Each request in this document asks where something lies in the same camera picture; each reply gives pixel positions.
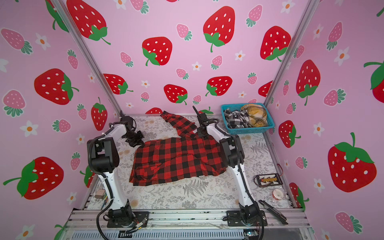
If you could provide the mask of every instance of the green stem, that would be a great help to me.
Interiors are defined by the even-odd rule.
[[[10,182],[12,182],[12,181],[14,181],[14,180],[17,180],[17,179],[21,179],[21,178],[20,178],[20,177],[17,177],[17,178],[9,179],[9,180],[3,182],[3,185],[5,186],[5,185],[7,185],[8,183],[10,183]]]
[[[103,38],[101,38],[104,42],[106,42],[107,44],[111,45],[111,43],[108,43],[106,40],[104,40]]]
[[[382,64],[382,63],[378,63],[378,62],[368,62],[368,63],[364,63],[364,67],[369,66],[369,65],[383,65],[383,64]]]
[[[352,147],[355,147],[355,133],[351,132],[352,140],[353,140],[353,145]]]
[[[383,12],[384,12],[384,8],[378,14],[376,14],[376,16],[379,17]]]

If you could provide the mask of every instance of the laundry basket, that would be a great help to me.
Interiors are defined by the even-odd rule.
[[[249,104],[249,103],[224,104],[224,105],[221,105],[221,114],[223,115],[223,121],[224,121],[225,127],[227,128],[227,132],[228,133],[230,133],[230,134],[263,133],[263,132],[267,131],[268,129],[275,127],[275,123],[273,122],[271,114],[269,114],[268,109],[264,106],[264,104],[262,104],[262,103],[253,103],[253,104],[261,105],[261,106],[263,106],[265,108],[266,114],[267,114],[266,120],[267,120],[268,126],[267,127],[228,128],[228,123],[227,123],[227,120],[225,119],[224,111],[226,109],[230,109],[231,112],[235,111],[235,110],[239,110],[240,111],[241,107],[244,106],[244,105],[247,105],[247,104]]]

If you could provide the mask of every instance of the white flower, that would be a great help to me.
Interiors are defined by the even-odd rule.
[[[241,93],[239,93],[239,98],[244,98],[246,95],[246,93],[244,93],[244,91],[242,91]]]
[[[289,168],[290,165],[289,165],[289,163],[288,163],[288,160],[285,160],[285,161],[284,161],[284,166],[285,166],[287,169]]]
[[[116,3],[117,9],[122,8],[122,9],[126,10],[125,3],[127,2],[127,0],[113,0],[113,1]]]
[[[192,67],[194,71],[195,70],[200,71],[201,65],[198,62],[196,62],[195,64],[192,64]]]
[[[324,132],[324,130],[325,130],[323,127],[321,127],[321,122],[317,125],[314,124],[313,127],[314,127],[313,134],[317,133],[317,135],[319,135],[319,137],[321,136],[321,133]]]
[[[315,30],[313,30],[313,39],[315,38],[319,38],[320,37],[320,33],[321,31],[323,30],[323,26],[320,26],[320,23],[319,23],[319,26],[317,26],[317,28]]]
[[[344,60],[347,60],[349,59],[349,54],[348,53],[348,50],[349,50],[349,47],[347,47],[346,49],[341,50],[339,49],[338,52],[337,52],[337,57],[335,58],[335,60],[333,60],[334,62],[338,62],[339,63],[339,66],[341,66],[343,64],[343,61]]]
[[[283,8],[281,9],[280,13],[283,13],[283,12],[289,13],[291,7],[293,7],[295,3],[293,3],[292,0],[288,0],[286,2],[283,2],[282,5],[283,5]]]
[[[243,53],[243,50],[240,50],[240,52],[235,53],[235,56],[236,56],[235,60],[240,60],[240,61],[242,61],[242,60],[243,60],[243,57],[245,56],[245,53]]]
[[[326,232],[326,231],[324,231],[323,229],[321,229],[321,238],[324,239],[324,240],[332,240],[332,239],[329,237],[329,232]]]
[[[84,143],[84,139],[85,139],[85,136],[81,135],[81,133],[79,133],[79,136],[76,138],[76,140],[78,141],[78,145]]]
[[[145,88],[148,88],[148,86],[150,86],[148,81],[141,81],[141,85],[144,86]]]
[[[40,34],[36,33],[36,43],[41,45],[41,47],[46,50],[47,48],[51,47],[51,45],[47,42],[46,36],[40,36]]]
[[[90,75],[88,75],[88,77],[89,77],[89,81],[90,81],[91,83],[95,83],[95,77],[93,76],[92,73],[91,73]]]
[[[0,71],[7,72],[7,69],[5,68],[5,65],[8,64],[8,61],[5,59],[0,58]]]
[[[344,0],[336,0],[335,5],[336,5],[336,4],[339,4],[339,6],[341,6],[342,3],[343,3],[343,1],[344,1]]]
[[[314,178],[313,180],[314,180],[313,187],[317,188],[317,190],[319,190],[319,192],[321,192],[322,189],[325,189],[324,185],[321,184],[321,179],[316,180],[316,178]]]
[[[67,201],[69,202],[70,205],[73,201],[76,201],[76,194],[77,192],[75,193],[71,192],[70,196],[67,198]]]
[[[32,135],[37,135],[36,129],[37,129],[38,126],[39,125],[37,125],[37,124],[32,125],[31,121],[28,120],[26,122],[26,126],[21,126],[20,129],[25,131],[25,137],[28,137],[31,134]]]
[[[33,224],[32,226],[28,227],[28,226],[24,226],[23,227],[23,232],[20,233],[19,235],[17,235],[16,239],[17,240],[26,240],[28,237],[32,237],[33,236],[33,228],[35,227],[35,225]]]

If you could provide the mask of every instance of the pink wall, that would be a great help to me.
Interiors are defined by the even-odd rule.
[[[54,18],[45,1],[7,1],[1,6],[0,22],[1,29],[13,30],[2,29],[0,36],[0,96],[6,109],[0,114],[3,133],[1,182],[22,177],[1,187],[0,215],[4,219],[1,239],[24,239],[23,234],[28,239],[54,239],[61,229],[55,225],[65,224],[72,209],[80,208],[87,192],[84,175],[80,174],[88,165],[86,142],[100,134],[91,120],[91,109],[100,97],[108,112],[107,122],[114,121],[114,109],[97,80],[90,81],[91,70],[71,35],[57,23],[56,30],[53,29]],[[20,50],[28,48],[25,41],[33,51],[29,55]],[[77,69],[68,61],[70,49],[76,53],[77,64],[75,59],[72,63]],[[79,92],[73,90],[71,101],[68,101],[67,91],[70,88],[61,89],[63,73],[71,85],[79,89]],[[17,92],[6,96],[12,89]],[[82,118],[78,104],[86,109],[86,115],[85,110],[81,111]],[[70,129],[65,131],[68,126],[61,125],[56,132],[53,122],[62,119],[70,124]],[[72,160],[76,152],[80,157]]]
[[[291,59],[268,107],[276,124],[272,142],[317,239],[382,239],[384,72],[383,65],[364,64],[384,60],[384,15],[376,16],[383,7],[378,0],[321,2],[300,42],[304,52]],[[329,51],[330,40],[337,45]],[[372,84],[381,83],[376,96],[371,76]],[[310,88],[303,91],[305,84]],[[293,145],[292,123],[301,136]]]
[[[198,109],[210,109],[214,113],[220,113],[222,104],[244,103],[253,99],[264,102],[265,97],[258,91],[273,80],[280,62],[275,57],[272,57],[274,59],[271,61],[263,58],[273,51],[270,46],[273,49],[279,47],[282,50],[289,44],[289,35],[294,34],[307,4],[307,0],[296,0],[294,3],[289,0],[283,4],[282,1],[267,0],[257,2],[251,0],[137,1],[142,5],[132,5],[132,1],[127,0],[122,0],[122,4],[117,0],[86,0],[85,2],[83,4],[79,0],[68,0],[67,6],[102,72],[114,74],[116,79],[124,79],[128,90],[133,91],[123,91],[123,94],[115,95],[126,113],[146,113],[155,107],[174,113],[193,113],[193,101],[200,103],[197,106]],[[219,9],[221,10],[217,13],[218,20],[213,17],[206,23]],[[255,20],[256,25],[250,23],[250,20],[247,22],[249,16],[251,16],[250,20]],[[90,26],[93,24],[97,29],[89,36],[92,31]],[[184,31],[186,34],[191,31],[192,38],[189,39],[186,34],[183,34]],[[210,34],[215,32],[220,34],[217,42],[210,40]],[[204,33],[208,33],[209,41],[215,44],[212,47],[212,53],[210,52],[212,44],[207,42]],[[268,46],[265,46],[263,41],[264,35],[269,41]],[[166,43],[166,45],[156,47],[156,42]],[[143,54],[143,45],[146,47],[149,58],[148,51],[155,52],[154,58],[158,55],[153,62],[155,64],[158,62],[159,65],[149,61],[146,66],[148,58]],[[121,52],[125,53],[123,61]],[[219,66],[218,69],[211,68],[213,62]],[[228,76],[230,79],[220,78],[223,76]],[[219,87],[222,85],[219,79],[227,80],[226,83],[232,81],[232,84],[229,88],[223,84],[216,91],[211,90],[213,94],[218,95],[213,96],[207,90],[207,82],[211,78],[215,78],[215,84],[212,84],[214,87],[216,84]],[[120,93],[115,87],[116,83],[111,84],[112,89]],[[164,87],[167,84],[175,85],[176,88],[178,86],[178,90],[187,92],[187,99],[174,87],[171,87],[170,93],[166,95]],[[180,94],[179,96],[183,95],[181,103],[175,103],[178,99],[173,93],[176,97],[177,93]]]

